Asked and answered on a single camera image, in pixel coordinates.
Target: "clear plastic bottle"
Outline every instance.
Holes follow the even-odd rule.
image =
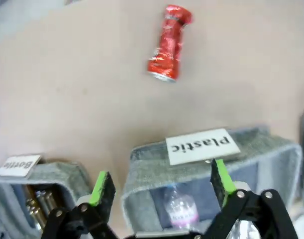
[[[199,221],[199,215],[194,199],[185,194],[183,188],[183,185],[169,186],[165,190],[164,205],[173,227],[190,230]]]

